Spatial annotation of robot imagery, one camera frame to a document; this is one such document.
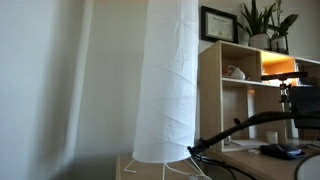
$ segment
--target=paper floor lamp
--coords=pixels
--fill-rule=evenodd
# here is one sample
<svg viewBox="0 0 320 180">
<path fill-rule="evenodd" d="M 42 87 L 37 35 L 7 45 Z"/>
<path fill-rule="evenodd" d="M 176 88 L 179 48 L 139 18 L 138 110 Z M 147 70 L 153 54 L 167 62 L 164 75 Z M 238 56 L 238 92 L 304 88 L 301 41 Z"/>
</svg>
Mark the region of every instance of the paper floor lamp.
<svg viewBox="0 0 320 180">
<path fill-rule="evenodd" d="M 198 0 L 149 0 L 133 158 L 190 157 L 198 65 Z"/>
</svg>

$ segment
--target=warm light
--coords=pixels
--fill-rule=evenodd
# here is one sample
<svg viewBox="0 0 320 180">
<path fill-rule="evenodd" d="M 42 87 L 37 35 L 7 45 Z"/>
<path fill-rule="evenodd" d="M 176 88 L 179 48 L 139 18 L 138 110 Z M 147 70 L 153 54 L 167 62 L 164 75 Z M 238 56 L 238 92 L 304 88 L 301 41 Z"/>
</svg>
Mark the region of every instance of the warm light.
<svg viewBox="0 0 320 180">
<path fill-rule="evenodd" d="M 291 57 L 276 53 L 261 52 L 261 61 L 263 65 L 281 63 L 288 61 L 288 59 L 291 59 Z"/>
</svg>

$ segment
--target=black cord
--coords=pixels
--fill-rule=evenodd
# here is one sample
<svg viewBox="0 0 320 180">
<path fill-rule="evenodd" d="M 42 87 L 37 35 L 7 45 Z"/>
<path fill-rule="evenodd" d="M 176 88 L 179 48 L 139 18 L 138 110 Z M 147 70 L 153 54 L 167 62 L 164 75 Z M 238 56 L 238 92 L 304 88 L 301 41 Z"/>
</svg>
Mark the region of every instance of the black cord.
<svg viewBox="0 0 320 180">
<path fill-rule="evenodd" d="M 244 172 L 234 166 L 230 166 L 230 165 L 226 164 L 225 162 L 220 162 L 217 160 L 212 160 L 207 157 L 200 156 L 199 154 L 202 151 L 210 148 L 210 146 L 218 143 L 219 141 L 223 140 L 224 138 L 235 133 L 236 131 L 242 130 L 242 129 L 250 127 L 252 125 L 262 124 L 262 123 L 267 123 L 267 122 L 272 122 L 272 121 L 278 121 L 278 120 L 289 120 L 289 119 L 303 120 L 306 118 L 315 118 L 315 119 L 320 120 L 320 111 L 308 112 L 308 113 L 267 111 L 267 112 L 258 113 L 258 114 L 251 116 L 243 123 L 237 123 L 236 126 L 230 128 L 226 131 L 223 131 L 223 132 L 209 138 L 208 140 L 201 139 L 199 141 L 200 143 L 198 145 L 196 145 L 194 147 L 188 147 L 188 150 L 189 150 L 190 154 L 198 161 L 225 168 L 231 174 L 233 179 L 235 179 L 235 180 L 237 179 L 237 177 L 235 176 L 235 174 L 233 173 L 232 170 L 238 171 L 238 172 L 246 175 L 247 177 L 255 180 L 256 178 L 254 178 L 250 174 L 248 174 L 248 173 L 246 173 L 246 172 Z"/>
<path fill-rule="evenodd" d="M 251 116 L 244 122 L 237 124 L 236 126 L 229 128 L 209 138 L 208 140 L 201 139 L 201 141 L 199 141 L 199 144 L 195 145 L 194 147 L 188 147 L 188 150 L 191 155 L 200 154 L 204 150 L 210 148 L 210 146 L 218 143 L 219 141 L 230 136 L 231 134 L 253 125 L 272 122 L 272 121 L 279 121 L 279 120 L 290 120 L 290 119 L 303 120 L 308 118 L 320 120 L 320 112 L 316 111 L 316 112 L 301 113 L 301 112 L 266 111 L 266 112 L 258 113 L 256 115 Z"/>
<path fill-rule="evenodd" d="M 252 175 L 250 175 L 249 173 L 246 173 L 246 172 L 242 171 L 239 168 L 231 166 L 231 165 L 227 164 L 225 161 L 218 161 L 218 160 L 210 159 L 208 157 L 201 156 L 201 155 L 194 155 L 193 157 L 196 160 L 200 161 L 200 162 L 203 162 L 203 163 L 206 163 L 206 164 L 210 164 L 210 165 L 214 165 L 214 166 L 218 166 L 218 167 L 222 167 L 222 168 L 226 169 L 230 173 L 230 175 L 232 176 L 232 178 L 234 180 L 237 180 L 237 177 L 236 177 L 236 175 L 234 174 L 234 172 L 232 170 L 237 171 L 237 172 L 247 176 L 248 178 L 250 178 L 252 180 L 256 180 L 256 178 L 253 177 Z"/>
</svg>

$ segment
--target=desk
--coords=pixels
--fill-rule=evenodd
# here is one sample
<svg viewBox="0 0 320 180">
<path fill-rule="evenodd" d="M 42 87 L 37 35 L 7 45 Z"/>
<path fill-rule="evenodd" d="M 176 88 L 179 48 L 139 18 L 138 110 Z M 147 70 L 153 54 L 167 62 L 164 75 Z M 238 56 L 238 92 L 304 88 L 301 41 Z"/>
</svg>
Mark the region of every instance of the desk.
<svg viewBox="0 0 320 180">
<path fill-rule="evenodd" d="M 305 157 L 316 152 L 311 149 L 302 149 Z M 264 154 L 253 155 L 247 151 L 220 152 L 215 149 L 206 151 L 206 156 L 216 160 L 223 160 L 227 164 L 235 166 L 257 179 L 266 180 L 293 180 L 294 171 L 299 162 L 304 158 L 295 160 L 282 160 Z"/>
<path fill-rule="evenodd" d="M 116 165 L 116 180 L 162 180 L 162 164 L 147 164 L 134 161 L 128 168 L 136 173 L 125 172 L 124 168 L 132 161 L 131 155 L 119 155 Z M 168 163 L 171 168 L 179 171 L 200 174 L 188 161 Z M 189 176 L 181 175 L 166 168 L 166 180 L 189 180 Z"/>
</svg>

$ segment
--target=white wall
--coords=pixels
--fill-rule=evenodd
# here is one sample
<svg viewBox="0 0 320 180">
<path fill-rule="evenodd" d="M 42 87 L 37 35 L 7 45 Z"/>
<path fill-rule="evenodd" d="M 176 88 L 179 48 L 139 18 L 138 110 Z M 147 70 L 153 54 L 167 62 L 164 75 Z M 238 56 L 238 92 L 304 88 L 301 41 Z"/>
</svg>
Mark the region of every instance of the white wall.
<svg viewBox="0 0 320 180">
<path fill-rule="evenodd" d="M 146 5 L 143 0 L 94 2 L 75 150 L 74 168 L 81 175 L 76 178 L 112 179 L 115 155 L 133 148 Z M 93 168 L 99 163 L 105 166 L 103 175 Z"/>
<path fill-rule="evenodd" d="M 0 179 L 63 163 L 83 0 L 0 1 Z"/>
</svg>

